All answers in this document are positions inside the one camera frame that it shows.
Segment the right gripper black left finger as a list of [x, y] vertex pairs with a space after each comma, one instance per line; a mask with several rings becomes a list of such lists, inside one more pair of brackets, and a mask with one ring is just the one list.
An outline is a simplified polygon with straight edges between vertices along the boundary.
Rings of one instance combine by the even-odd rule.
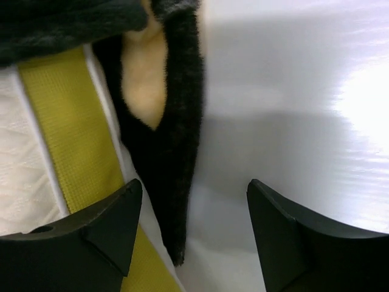
[[134, 179], [61, 220], [2, 236], [1, 291], [120, 291], [141, 204], [142, 185]]

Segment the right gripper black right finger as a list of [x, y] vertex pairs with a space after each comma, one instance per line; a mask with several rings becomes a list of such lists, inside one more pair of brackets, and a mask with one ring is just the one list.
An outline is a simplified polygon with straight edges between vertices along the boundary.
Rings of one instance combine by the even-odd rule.
[[247, 202], [266, 291], [388, 291], [388, 234], [328, 218], [257, 179]]

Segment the cream pillow with yellow edge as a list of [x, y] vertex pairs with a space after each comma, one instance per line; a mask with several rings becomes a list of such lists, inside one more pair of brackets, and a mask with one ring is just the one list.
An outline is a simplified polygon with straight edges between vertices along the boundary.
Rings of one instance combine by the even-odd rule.
[[[1, 237], [78, 212], [138, 179], [90, 46], [1, 71]], [[142, 187], [120, 291], [182, 291]]]

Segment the black floral plush pillowcase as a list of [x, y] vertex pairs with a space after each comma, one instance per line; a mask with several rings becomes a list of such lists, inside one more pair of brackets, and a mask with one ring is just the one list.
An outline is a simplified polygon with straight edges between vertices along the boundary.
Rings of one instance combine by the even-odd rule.
[[184, 263], [204, 112], [201, 1], [2, 1], [1, 67], [91, 44], [165, 249]]

